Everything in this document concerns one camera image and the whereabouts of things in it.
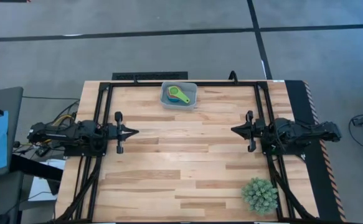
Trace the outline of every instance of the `green plant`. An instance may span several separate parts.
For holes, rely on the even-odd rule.
[[[256,211],[259,215],[266,215],[274,211],[278,204],[276,202],[278,189],[274,188],[269,180],[252,178],[242,187],[243,200],[249,203],[250,211]]]

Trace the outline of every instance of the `butcher block tabletop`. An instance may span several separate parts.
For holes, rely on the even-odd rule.
[[[93,119],[99,84],[85,82],[78,120]],[[285,83],[268,82],[268,87],[275,118],[293,119]],[[124,124],[139,133],[124,143],[124,154],[117,154],[116,141],[110,141],[101,165],[93,221],[276,220],[275,212],[265,216],[249,212],[241,198],[241,187],[252,178],[270,179],[260,141],[255,152],[248,152],[248,141],[230,130],[245,122],[248,110],[258,117],[253,87],[199,86],[193,111],[165,110],[160,91],[160,86],[113,89],[108,122],[115,123],[114,113],[121,111]],[[309,213],[318,216],[306,164],[296,156],[284,160],[292,192]],[[79,157],[66,161],[55,208],[58,215],[73,200],[79,161]],[[287,217],[281,191],[280,197]],[[90,192],[85,198],[82,217],[87,216]]]

